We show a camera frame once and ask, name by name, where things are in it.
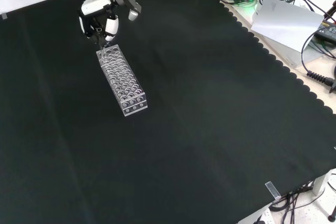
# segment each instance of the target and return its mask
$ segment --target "white table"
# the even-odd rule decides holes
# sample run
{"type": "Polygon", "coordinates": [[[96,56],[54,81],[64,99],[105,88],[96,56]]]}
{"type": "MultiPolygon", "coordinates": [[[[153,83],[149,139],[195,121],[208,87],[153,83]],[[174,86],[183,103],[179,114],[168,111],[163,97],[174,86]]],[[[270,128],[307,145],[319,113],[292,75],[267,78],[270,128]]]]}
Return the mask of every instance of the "white table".
{"type": "MultiPolygon", "coordinates": [[[[311,0],[311,1],[313,3],[315,3],[316,5],[318,5],[319,7],[321,7],[322,9],[324,9],[325,11],[327,11],[332,6],[332,3],[335,0],[311,0]]],[[[234,16],[237,17],[238,21],[241,22],[244,27],[246,27],[250,30],[251,20],[249,18],[246,18],[245,14],[241,15],[238,11],[236,11],[230,5],[226,5],[225,7],[229,8],[230,12],[232,12],[234,14],[234,16]]],[[[318,9],[315,8],[315,10],[316,10],[316,13],[322,14],[322,12],[319,11],[318,9]]],[[[271,54],[273,54],[277,57],[277,60],[282,61],[284,66],[289,67],[288,64],[286,63],[286,61],[284,60],[285,57],[282,55],[285,52],[281,52],[279,50],[276,51],[270,45],[270,43],[267,42],[267,39],[265,39],[263,36],[258,35],[256,33],[254,33],[254,34],[257,38],[259,38],[259,40],[260,40],[259,42],[263,43],[264,47],[267,48],[270,51],[271,54]]],[[[314,53],[314,52],[312,52],[312,49],[309,49],[307,47],[306,50],[305,50],[305,53],[307,54],[307,53],[314,53]]],[[[334,78],[333,71],[334,71],[335,65],[336,65],[336,60],[329,59],[328,57],[321,57],[317,60],[314,60],[314,61],[306,64],[306,66],[308,67],[309,70],[311,70],[313,72],[317,72],[318,74],[322,74],[326,77],[333,77],[333,78],[334,78]]],[[[310,88],[310,91],[314,92],[317,95],[317,98],[322,100],[324,102],[324,105],[330,107],[332,109],[333,113],[336,114],[336,94],[335,93],[329,94],[328,87],[326,87],[323,84],[320,84],[320,83],[312,80],[311,78],[307,77],[306,76],[307,72],[304,70],[304,68],[302,66],[298,67],[297,69],[290,68],[290,71],[295,73],[297,75],[297,78],[301,79],[303,81],[303,83],[310,88]]],[[[314,186],[314,189],[313,189],[313,192],[316,195],[321,194],[321,192],[323,191],[323,189],[324,189],[326,183],[328,182],[329,178],[330,178],[330,172],[328,174],[323,175],[323,176],[316,179],[315,186],[314,186]]],[[[258,219],[258,217],[269,207],[269,205],[270,204],[268,204],[264,208],[256,211],[255,213],[246,217],[245,219],[241,220],[238,224],[252,224],[252,223],[254,223],[258,219]]]]}

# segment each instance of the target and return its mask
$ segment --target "white tabletop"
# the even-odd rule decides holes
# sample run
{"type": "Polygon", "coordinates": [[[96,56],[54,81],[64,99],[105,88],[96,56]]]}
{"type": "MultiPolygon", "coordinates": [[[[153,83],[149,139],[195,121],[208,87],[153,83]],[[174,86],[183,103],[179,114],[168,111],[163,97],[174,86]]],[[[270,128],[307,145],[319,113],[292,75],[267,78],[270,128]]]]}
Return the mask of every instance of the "white tabletop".
{"type": "MultiPolygon", "coordinates": [[[[328,10],[332,3],[335,0],[311,0],[316,5],[320,6],[324,10],[328,10]]],[[[237,17],[238,21],[243,24],[246,28],[250,30],[251,24],[245,20],[242,15],[240,15],[236,10],[234,10],[231,6],[226,5],[227,8],[237,17]]],[[[281,53],[275,51],[269,43],[266,42],[264,37],[256,35],[259,38],[260,42],[264,44],[264,47],[267,48],[271,54],[275,55],[278,60],[283,62],[284,66],[289,67],[286,62],[283,60],[281,53]]],[[[336,60],[329,59],[328,57],[322,57],[317,60],[314,60],[310,63],[306,64],[307,68],[313,72],[318,74],[322,74],[326,77],[334,78],[333,71],[336,66],[336,60]]],[[[290,68],[290,71],[295,73],[298,79],[301,79],[305,85],[310,88],[311,92],[314,92],[317,95],[317,98],[324,102],[325,106],[330,107],[333,110],[333,113],[336,114],[336,93],[329,94],[329,89],[324,84],[318,83],[315,80],[306,76],[306,71],[303,67],[299,67],[297,69],[290,68]]]]}

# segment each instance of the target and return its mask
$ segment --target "black tablecloth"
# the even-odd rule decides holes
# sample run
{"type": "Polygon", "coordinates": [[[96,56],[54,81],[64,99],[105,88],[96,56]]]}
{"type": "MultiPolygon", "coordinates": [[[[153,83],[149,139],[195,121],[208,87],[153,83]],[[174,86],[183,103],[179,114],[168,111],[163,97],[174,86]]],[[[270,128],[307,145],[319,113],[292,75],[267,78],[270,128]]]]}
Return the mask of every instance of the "black tablecloth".
{"type": "Polygon", "coordinates": [[[335,116],[217,0],[137,0],[125,118],[83,0],[0,22],[0,223],[235,223],[335,167],[335,116]]]}

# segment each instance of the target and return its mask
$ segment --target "white paper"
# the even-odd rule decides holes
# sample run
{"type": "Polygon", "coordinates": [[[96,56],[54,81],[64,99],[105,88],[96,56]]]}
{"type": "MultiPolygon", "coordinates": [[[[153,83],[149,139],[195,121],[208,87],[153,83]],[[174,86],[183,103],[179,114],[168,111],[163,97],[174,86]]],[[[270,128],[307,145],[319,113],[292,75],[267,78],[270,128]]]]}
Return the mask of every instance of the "white paper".
{"type": "Polygon", "coordinates": [[[322,15],[298,6],[280,0],[264,0],[251,30],[301,52],[306,39],[322,21],[322,15]]]}

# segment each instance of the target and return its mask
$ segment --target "electronic device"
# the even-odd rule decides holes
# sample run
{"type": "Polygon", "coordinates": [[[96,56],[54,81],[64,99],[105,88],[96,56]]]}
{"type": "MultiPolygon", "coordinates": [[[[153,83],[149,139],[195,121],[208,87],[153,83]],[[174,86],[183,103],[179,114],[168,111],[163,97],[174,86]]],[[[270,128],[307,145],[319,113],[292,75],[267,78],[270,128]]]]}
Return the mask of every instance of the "electronic device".
{"type": "Polygon", "coordinates": [[[322,28],[325,29],[317,31],[315,37],[336,45],[336,25],[328,21],[323,21],[319,29],[322,28]]]}

